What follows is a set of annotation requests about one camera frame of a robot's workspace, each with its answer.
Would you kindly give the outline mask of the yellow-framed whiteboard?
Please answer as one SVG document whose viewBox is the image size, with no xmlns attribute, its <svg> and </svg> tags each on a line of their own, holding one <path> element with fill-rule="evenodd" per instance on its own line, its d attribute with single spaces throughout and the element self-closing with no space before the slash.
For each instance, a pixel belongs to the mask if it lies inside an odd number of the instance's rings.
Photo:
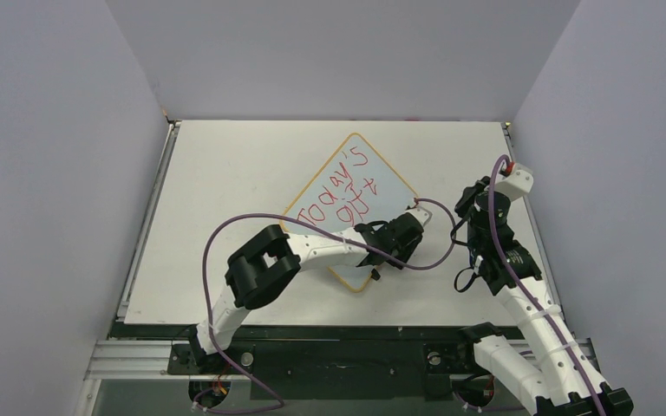
<svg viewBox="0 0 666 416">
<path fill-rule="evenodd" d="M 351 133 L 283 212 L 336 233 L 392 220 L 415 206 L 415 189 L 359 133 Z"/>
</svg>

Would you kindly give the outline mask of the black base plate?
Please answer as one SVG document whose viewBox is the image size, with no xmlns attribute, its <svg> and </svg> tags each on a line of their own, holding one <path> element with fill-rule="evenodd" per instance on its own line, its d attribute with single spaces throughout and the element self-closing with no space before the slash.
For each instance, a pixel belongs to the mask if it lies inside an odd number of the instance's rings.
<svg viewBox="0 0 666 416">
<path fill-rule="evenodd" d="M 244 325 L 226 353 L 284 400 L 446 400 L 480 335 L 526 342 L 515 327 Z"/>
</svg>

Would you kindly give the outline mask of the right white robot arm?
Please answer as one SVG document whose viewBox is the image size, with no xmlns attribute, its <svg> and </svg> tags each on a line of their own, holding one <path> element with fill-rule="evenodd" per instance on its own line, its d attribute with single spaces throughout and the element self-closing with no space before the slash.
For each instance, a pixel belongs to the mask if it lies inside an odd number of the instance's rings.
<svg viewBox="0 0 666 416">
<path fill-rule="evenodd" d="M 611 387 L 567 328 L 531 253 L 507 224 L 512 199 L 484 177 L 464 189 L 454 210 L 467 226 L 473 278 L 482 278 L 512 317 L 534 359 L 529 361 L 489 323 L 467 330 L 454 347 L 466 370 L 493 375 L 531 415 L 629 415 L 634 403 Z"/>
</svg>

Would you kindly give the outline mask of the aluminium frame rail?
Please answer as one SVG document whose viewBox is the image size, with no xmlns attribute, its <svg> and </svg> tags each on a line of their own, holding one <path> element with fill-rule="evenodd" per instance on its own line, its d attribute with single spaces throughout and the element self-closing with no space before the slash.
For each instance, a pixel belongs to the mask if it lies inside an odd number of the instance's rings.
<svg viewBox="0 0 666 416">
<path fill-rule="evenodd" d="M 464 374 L 472 370 L 455 341 L 416 339 L 241 339 L 227 351 L 242 368 L 270 381 L 292 376 Z M 222 380 L 241 377 L 215 354 L 198 367 L 185 341 L 101 341 L 88 364 L 94 380 Z"/>
</svg>

